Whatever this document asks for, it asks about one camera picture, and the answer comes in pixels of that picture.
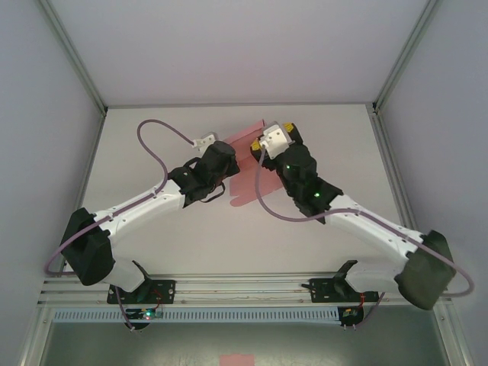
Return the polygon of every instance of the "white table surface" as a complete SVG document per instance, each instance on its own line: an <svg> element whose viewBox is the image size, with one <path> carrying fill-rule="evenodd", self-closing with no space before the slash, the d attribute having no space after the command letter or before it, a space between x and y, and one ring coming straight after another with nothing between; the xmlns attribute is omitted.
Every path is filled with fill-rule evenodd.
<svg viewBox="0 0 488 366"><path fill-rule="evenodd" d="M388 220L400 221L362 104L109 110L84 200L89 211L119 204L162 178L136 138L138 123L148 118L161 119L191 139L209 131L225 139L263 118L293 122L317 160L321 178ZM164 127L145 126L143 138L169 170L195 156ZM281 214L301 217L283 189L265 200ZM211 204L195 203L162 215L126 236L114 257L135 259L150 274L174 275L335 271L348 259L386 260L330 225L286 223L264 212L257 201L243 207L229 202L225 194Z"/></svg>

